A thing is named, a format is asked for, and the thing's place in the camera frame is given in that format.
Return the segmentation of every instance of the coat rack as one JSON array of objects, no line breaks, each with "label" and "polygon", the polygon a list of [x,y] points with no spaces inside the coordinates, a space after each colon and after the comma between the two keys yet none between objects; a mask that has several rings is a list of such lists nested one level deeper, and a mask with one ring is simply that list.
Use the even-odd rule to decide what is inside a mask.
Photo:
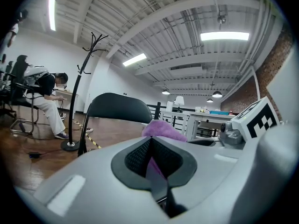
[{"label": "coat rack", "polygon": [[73,111],[74,111],[74,104],[75,104],[75,98],[76,98],[76,94],[77,94],[77,89],[78,89],[78,86],[79,86],[79,83],[80,83],[80,79],[81,79],[81,76],[82,76],[82,73],[84,74],[88,74],[90,75],[91,73],[86,73],[84,71],[86,65],[87,65],[87,62],[90,58],[90,56],[93,56],[93,52],[95,51],[98,51],[98,50],[102,50],[102,51],[107,51],[105,49],[94,49],[95,46],[101,41],[103,40],[104,38],[108,37],[108,36],[104,36],[102,37],[103,35],[101,34],[98,39],[96,39],[96,36],[93,34],[92,32],[92,44],[91,44],[91,47],[90,49],[85,49],[83,47],[83,49],[85,51],[88,51],[88,54],[81,66],[81,68],[79,68],[79,66],[77,65],[79,71],[78,71],[78,76],[77,76],[77,80],[76,80],[76,83],[75,83],[75,86],[74,86],[74,90],[73,90],[73,94],[71,96],[71,104],[70,104],[70,114],[69,114],[69,140],[64,140],[60,147],[64,150],[64,151],[68,151],[68,152],[71,152],[71,151],[76,151],[79,149],[79,145],[80,145],[80,142],[79,141],[75,141],[73,140],[73,137],[72,137],[72,123],[73,123],[73,120],[72,120],[72,115],[73,114]]}]

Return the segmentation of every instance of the mesh panel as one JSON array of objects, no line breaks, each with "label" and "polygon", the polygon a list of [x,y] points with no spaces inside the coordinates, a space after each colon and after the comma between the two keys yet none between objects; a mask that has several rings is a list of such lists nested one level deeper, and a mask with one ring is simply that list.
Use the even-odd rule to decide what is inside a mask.
[{"label": "mesh panel", "polygon": [[125,164],[127,168],[138,175],[145,177],[146,168],[151,158],[149,149],[150,140],[129,153],[125,158]]},{"label": "mesh panel", "polygon": [[182,166],[183,158],[179,154],[156,140],[152,140],[152,144],[154,147],[153,157],[165,177],[170,176]]}]

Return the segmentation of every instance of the purple cloth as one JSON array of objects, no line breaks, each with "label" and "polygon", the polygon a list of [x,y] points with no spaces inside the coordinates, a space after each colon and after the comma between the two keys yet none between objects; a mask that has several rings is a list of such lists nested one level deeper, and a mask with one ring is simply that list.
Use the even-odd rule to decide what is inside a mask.
[{"label": "purple cloth", "polygon": [[[182,135],[179,131],[177,131],[174,127],[172,127],[168,122],[164,120],[152,120],[142,131],[142,136],[163,136],[173,140],[187,142],[187,137]],[[150,159],[148,168],[155,169],[156,172],[158,172],[164,179],[166,179],[153,158]]]}]

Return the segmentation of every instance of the wooden floor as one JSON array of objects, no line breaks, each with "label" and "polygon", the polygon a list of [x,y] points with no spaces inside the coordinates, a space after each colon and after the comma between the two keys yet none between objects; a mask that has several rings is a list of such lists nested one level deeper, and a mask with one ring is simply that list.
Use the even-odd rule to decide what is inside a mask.
[{"label": "wooden floor", "polygon": [[[48,124],[43,112],[39,112],[38,123]],[[21,107],[20,113],[22,118],[29,119],[29,108]],[[84,117],[82,114],[75,114],[74,120],[82,124]],[[10,133],[9,127],[12,122],[13,119],[6,115],[0,117],[0,152],[15,185],[34,192],[44,179],[76,159],[77,152],[60,150],[62,140],[54,139],[50,126],[37,124],[33,135],[26,136]],[[64,125],[68,128],[68,114]],[[135,122],[101,118],[90,118],[88,127],[94,129],[90,133],[90,137],[101,147],[140,137],[144,128],[142,124]],[[73,124],[72,128],[79,129],[79,126]],[[80,130],[73,131],[74,140],[79,140],[80,134]],[[34,140],[32,138],[53,140]],[[86,145],[87,150],[96,148],[88,139],[86,139]],[[45,153],[54,150],[56,151],[42,155],[39,159],[30,159],[27,154],[28,152]]]}]

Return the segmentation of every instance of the brick wall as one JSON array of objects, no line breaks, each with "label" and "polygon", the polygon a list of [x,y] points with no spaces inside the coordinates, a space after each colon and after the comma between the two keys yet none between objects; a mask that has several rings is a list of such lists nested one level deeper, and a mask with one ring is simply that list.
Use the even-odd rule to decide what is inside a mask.
[{"label": "brick wall", "polygon": [[[256,71],[261,98],[267,96],[271,101],[278,118],[281,120],[279,110],[273,101],[273,98],[267,91],[267,85],[277,74],[294,43],[294,39],[290,29],[284,25],[281,33],[262,66]],[[257,101],[256,84],[254,78],[251,77],[242,87],[240,87],[234,94],[221,103],[222,111],[232,110],[240,113],[253,102]]]}]

